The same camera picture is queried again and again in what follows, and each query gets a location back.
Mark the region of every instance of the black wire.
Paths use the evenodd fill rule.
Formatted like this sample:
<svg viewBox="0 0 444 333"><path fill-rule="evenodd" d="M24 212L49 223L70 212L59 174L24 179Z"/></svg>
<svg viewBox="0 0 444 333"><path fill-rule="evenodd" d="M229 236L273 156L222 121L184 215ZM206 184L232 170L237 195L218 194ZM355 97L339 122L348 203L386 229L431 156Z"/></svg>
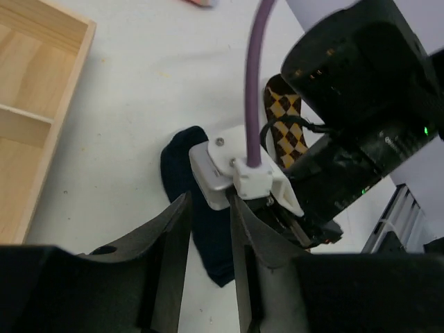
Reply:
<svg viewBox="0 0 444 333"><path fill-rule="evenodd" d="M265 151L266 149L266 135L270 128L277 122L287 122L287 123L296 123L301 127L306 127L308 130L312 131L313 133L332 133L333 130L331 128L328 128L326 125L317 125L314 123L310 123L308 120L303 119L300 116L285 114L279 118L271 119L261 130L260 133L260 139L261 139L261 146L264 147Z"/></svg>

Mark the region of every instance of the metal screw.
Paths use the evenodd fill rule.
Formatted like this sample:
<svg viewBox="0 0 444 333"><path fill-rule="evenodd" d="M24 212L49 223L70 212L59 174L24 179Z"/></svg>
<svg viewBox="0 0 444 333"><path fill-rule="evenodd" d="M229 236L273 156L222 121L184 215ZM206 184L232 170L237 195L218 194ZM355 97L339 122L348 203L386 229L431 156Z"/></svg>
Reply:
<svg viewBox="0 0 444 333"><path fill-rule="evenodd" d="M216 146L221 147L221 146L223 146L224 144L225 144L225 140L224 140L222 137L218 137L218 138L216 139Z"/></svg>
<svg viewBox="0 0 444 333"><path fill-rule="evenodd" d="M275 203L275 199L273 199L272 197L269 196L269 197L266 199L266 205L267 205L268 207L272 206L274 203Z"/></svg>

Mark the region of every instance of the wooden box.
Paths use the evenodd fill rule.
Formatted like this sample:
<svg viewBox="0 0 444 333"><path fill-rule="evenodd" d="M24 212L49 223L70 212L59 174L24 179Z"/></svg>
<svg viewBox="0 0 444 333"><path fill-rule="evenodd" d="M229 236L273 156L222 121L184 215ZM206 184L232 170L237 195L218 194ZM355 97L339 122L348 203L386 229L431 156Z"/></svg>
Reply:
<svg viewBox="0 0 444 333"><path fill-rule="evenodd" d="M96 24L41 0L0 0L0 244L28 231Z"/></svg>

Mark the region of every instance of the black sock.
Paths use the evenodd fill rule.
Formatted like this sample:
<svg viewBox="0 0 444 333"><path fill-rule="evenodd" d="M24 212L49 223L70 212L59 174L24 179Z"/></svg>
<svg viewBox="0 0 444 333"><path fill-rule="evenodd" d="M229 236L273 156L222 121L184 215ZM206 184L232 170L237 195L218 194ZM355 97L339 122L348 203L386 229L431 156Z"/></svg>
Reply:
<svg viewBox="0 0 444 333"><path fill-rule="evenodd" d="M160 156L160 172L165 192L172 202L190 191L193 199L193 240L209 277L223 287L234 279L230 234L230 209L212 210L194 180L189 150L208 137L194 126L174 136Z"/></svg>

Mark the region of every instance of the brown and black checkered sock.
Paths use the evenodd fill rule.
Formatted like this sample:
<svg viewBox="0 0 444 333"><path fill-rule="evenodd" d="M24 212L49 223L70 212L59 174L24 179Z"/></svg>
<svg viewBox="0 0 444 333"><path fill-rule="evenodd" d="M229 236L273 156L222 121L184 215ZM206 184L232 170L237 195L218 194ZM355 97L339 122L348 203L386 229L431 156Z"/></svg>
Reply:
<svg viewBox="0 0 444 333"><path fill-rule="evenodd" d="M278 74L268 80L264 90L264 105L268 121L285 114L300 115L301 100ZM307 151L302 128L291 122L278 121L271 128L276 150L276 163L285 169Z"/></svg>

